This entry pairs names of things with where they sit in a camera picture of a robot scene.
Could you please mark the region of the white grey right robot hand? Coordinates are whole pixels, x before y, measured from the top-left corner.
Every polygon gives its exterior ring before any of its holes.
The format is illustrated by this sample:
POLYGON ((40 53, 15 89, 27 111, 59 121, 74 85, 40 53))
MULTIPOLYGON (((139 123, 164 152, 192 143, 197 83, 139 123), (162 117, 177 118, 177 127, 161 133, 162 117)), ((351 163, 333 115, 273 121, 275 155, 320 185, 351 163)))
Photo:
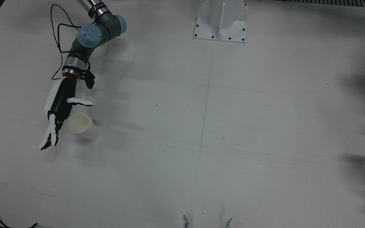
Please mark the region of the white grey right robot hand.
POLYGON ((39 150, 57 145, 59 132, 74 105, 94 105, 93 102, 76 97, 76 85, 77 81, 72 77, 62 77, 53 83, 44 107, 49 124, 39 150))

